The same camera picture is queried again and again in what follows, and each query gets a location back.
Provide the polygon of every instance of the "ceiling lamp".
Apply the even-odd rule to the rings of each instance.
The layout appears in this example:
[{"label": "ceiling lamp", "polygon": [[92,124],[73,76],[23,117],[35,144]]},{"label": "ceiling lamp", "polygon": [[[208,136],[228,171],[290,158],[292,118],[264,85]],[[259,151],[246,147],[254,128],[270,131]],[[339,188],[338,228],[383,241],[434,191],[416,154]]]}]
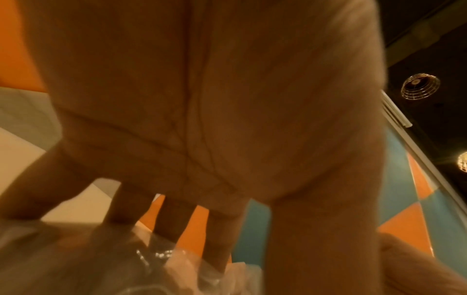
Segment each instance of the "ceiling lamp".
[{"label": "ceiling lamp", "polygon": [[460,170],[467,172],[467,152],[462,153],[457,158],[457,167],[459,167]]},{"label": "ceiling lamp", "polygon": [[400,90],[403,98],[418,100],[427,98],[435,93],[441,84],[438,78],[428,74],[417,74],[405,80]]}]

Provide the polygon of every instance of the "clear plastic wrap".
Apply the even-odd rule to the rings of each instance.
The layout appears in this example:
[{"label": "clear plastic wrap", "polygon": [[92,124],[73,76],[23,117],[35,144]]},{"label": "clear plastic wrap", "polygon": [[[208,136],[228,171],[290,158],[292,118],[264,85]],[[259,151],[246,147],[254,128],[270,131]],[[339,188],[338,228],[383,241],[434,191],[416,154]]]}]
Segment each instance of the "clear plastic wrap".
[{"label": "clear plastic wrap", "polygon": [[259,267],[233,263],[222,275],[138,227],[0,222],[1,295],[261,293]]}]

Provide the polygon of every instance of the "skin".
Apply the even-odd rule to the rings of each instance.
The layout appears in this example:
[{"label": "skin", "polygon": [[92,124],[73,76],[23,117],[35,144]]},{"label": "skin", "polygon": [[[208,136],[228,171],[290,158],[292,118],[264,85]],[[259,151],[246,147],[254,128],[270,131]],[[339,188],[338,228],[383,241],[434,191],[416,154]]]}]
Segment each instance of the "skin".
[{"label": "skin", "polygon": [[154,194],[176,241],[210,210],[222,271],[248,200],[268,204],[266,292],[381,292],[376,201],[385,65],[370,0],[19,0],[63,139],[0,199],[40,218],[96,178],[121,181],[106,222]]}]

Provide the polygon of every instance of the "dark ceiling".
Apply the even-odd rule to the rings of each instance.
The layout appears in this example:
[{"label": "dark ceiling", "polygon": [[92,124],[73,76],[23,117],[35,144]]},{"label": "dark ceiling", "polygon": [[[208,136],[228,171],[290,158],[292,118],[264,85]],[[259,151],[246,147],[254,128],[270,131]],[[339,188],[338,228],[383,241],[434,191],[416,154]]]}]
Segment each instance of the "dark ceiling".
[{"label": "dark ceiling", "polygon": [[[450,5],[463,5],[466,1],[378,2],[383,35],[386,47],[389,48],[404,35],[410,34],[415,24],[437,15]],[[467,14],[464,17],[463,22],[467,22]],[[386,92],[412,122],[413,126],[407,128],[407,132],[467,201],[467,173],[460,171],[456,164],[457,157],[467,151],[467,24],[463,22],[458,22],[458,26],[441,34],[439,40],[427,48],[407,54],[401,61],[391,65]],[[437,24],[443,24],[443,19],[438,20]],[[441,86],[430,97],[417,101],[406,100],[400,94],[402,84],[408,77],[418,73],[438,77]]]}]

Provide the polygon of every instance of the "teal tile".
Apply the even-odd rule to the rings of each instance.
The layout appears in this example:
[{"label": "teal tile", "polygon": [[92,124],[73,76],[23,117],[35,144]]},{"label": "teal tile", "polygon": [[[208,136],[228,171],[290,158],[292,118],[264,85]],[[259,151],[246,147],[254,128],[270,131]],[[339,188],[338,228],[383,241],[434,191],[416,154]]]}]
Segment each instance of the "teal tile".
[{"label": "teal tile", "polygon": [[418,201],[405,145],[387,132],[387,159],[379,199],[379,224],[383,224]]},{"label": "teal tile", "polygon": [[467,231],[457,205],[440,190],[420,203],[435,257],[467,278]]},{"label": "teal tile", "polygon": [[250,201],[240,238],[232,252],[233,262],[242,261],[263,267],[270,218],[271,213],[268,207],[256,201]]}]

